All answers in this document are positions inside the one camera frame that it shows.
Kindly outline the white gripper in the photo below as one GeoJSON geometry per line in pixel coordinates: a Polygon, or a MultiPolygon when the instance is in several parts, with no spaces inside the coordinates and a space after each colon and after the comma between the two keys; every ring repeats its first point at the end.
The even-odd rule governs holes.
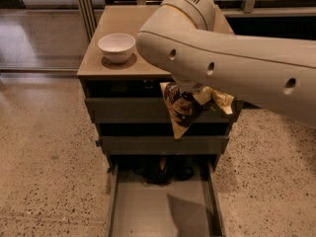
{"type": "Polygon", "coordinates": [[[181,79],[173,76],[173,80],[179,86],[182,92],[192,93],[194,99],[200,104],[205,105],[211,98],[223,110],[227,115],[232,115],[233,111],[231,105],[233,103],[234,97],[214,90],[210,87],[204,87],[199,82],[193,80],[181,79]]]}

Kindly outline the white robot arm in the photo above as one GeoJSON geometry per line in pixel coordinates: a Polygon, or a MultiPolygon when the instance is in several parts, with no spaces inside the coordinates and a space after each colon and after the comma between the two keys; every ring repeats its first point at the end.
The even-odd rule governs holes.
{"type": "Polygon", "coordinates": [[[218,33],[213,0],[163,0],[136,35],[138,53],[195,83],[316,127],[316,43],[218,33]]]}

